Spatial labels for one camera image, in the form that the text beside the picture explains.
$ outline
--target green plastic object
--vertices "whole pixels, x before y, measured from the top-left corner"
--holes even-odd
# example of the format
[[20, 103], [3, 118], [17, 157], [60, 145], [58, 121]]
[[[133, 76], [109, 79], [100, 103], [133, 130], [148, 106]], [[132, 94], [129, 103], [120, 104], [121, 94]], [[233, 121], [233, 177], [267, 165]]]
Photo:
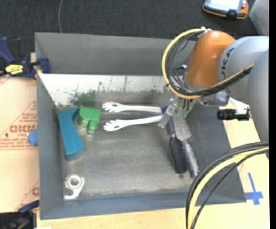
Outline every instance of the green plastic object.
[[95, 133], [100, 120], [101, 110], [80, 107], [77, 123], [85, 127], [88, 133]]

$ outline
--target white plastic fork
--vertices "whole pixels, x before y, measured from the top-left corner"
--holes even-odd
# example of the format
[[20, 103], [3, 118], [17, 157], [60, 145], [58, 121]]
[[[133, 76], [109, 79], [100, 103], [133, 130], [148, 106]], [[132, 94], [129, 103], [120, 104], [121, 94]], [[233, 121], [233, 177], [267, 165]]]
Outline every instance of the white plastic fork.
[[143, 111], [161, 114], [160, 107], [143, 106], [143, 105], [123, 105], [116, 102], [107, 102], [102, 105], [102, 108], [109, 112], [119, 113], [122, 111]]
[[120, 119], [111, 120], [110, 122], [105, 123], [104, 130], [108, 132], [112, 132], [130, 125], [142, 125], [142, 124], [158, 122], [159, 120], [161, 120], [161, 117], [162, 115], [157, 115], [157, 116], [142, 118], [142, 119], [134, 119], [134, 120], [120, 120]]

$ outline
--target dark floor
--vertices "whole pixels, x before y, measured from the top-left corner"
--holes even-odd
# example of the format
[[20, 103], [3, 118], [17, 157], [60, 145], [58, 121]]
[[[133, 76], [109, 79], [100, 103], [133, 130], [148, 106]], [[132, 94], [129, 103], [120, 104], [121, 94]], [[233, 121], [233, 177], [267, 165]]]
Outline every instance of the dark floor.
[[[61, 0], [0, 0], [0, 38], [21, 37], [22, 53], [34, 51], [36, 31], [60, 32]], [[250, 6], [254, 0], [248, 0]], [[228, 21], [202, 11], [203, 0], [64, 0], [60, 21], [64, 33], [126, 35], [173, 39], [205, 26], [235, 38], [256, 35], [250, 19]], [[0, 69], [4, 67], [0, 58]], [[0, 215], [0, 227], [18, 215]]]

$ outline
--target gray bin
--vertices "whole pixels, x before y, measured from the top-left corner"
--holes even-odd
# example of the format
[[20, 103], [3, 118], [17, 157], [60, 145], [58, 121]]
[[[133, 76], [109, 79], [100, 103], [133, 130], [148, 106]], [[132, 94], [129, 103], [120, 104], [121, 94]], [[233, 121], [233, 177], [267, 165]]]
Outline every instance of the gray bin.
[[[37, 77], [41, 219], [182, 208], [193, 181], [189, 172], [174, 171], [169, 135], [156, 123], [130, 126], [113, 133], [103, 124], [149, 114], [101, 112], [93, 135], [76, 124], [85, 153], [66, 161], [57, 113], [74, 106], [101, 108], [104, 102], [161, 106], [172, 96], [161, 76], [161, 57], [170, 40], [36, 33], [36, 57], [46, 55], [51, 74]], [[194, 42], [175, 59], [187, 62]], [[190, 143], [201, 169], [230, 149], [217, 107], [196, 104], [188, 115]], [[85, 177], [80, 196], [63, 199], [66, 175]], [[215, 176], [199, 198], [207, 196]], [[245, 201], [235, 170], [211, 203]]]

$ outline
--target cardboard sheet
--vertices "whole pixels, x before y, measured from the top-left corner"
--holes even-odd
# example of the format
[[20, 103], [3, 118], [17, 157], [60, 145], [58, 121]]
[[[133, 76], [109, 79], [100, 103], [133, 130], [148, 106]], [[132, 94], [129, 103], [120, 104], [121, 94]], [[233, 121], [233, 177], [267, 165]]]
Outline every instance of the cardboard sheet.
[[38, 147], [27, 139], [36, 127], [36, 81], [0, 77], [0, 213], [39, 199]]

